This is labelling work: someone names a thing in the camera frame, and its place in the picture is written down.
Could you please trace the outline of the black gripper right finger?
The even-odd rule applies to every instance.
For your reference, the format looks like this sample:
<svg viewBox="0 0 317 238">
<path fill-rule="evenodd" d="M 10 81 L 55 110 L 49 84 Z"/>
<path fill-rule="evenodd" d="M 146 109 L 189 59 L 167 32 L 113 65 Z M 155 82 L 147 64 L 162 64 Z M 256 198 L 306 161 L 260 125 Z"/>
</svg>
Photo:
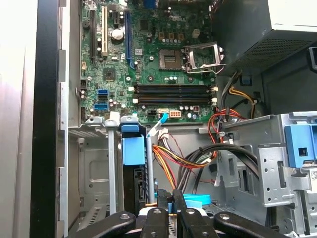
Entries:
<svg viewBox="0 0 317 238">
<path fill-rule="evenodd" d="M 177 213 L 182 238 L 282 238 L 283 234 L 231 212 L 217 213 L 213 218 L 187 207 L 182 191 L 173 191 L 173 205 Z"/>
</svg>

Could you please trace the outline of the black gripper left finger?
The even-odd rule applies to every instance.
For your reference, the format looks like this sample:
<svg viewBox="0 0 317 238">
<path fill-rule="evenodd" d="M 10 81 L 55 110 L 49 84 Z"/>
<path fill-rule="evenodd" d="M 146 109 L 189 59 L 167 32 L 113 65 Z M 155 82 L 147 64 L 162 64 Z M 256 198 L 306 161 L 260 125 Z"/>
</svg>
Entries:
<svg viewBox="0 0 317 238">
<path fill-rule="evenodd" d="M 169 207 L 171 193 L 157 191 L 157 205 L 146 215 L 136 217 L 129 212 L 117 212 L 74 233 L 75 238 L 167 238 L 169 237 Z"/>
</svg>

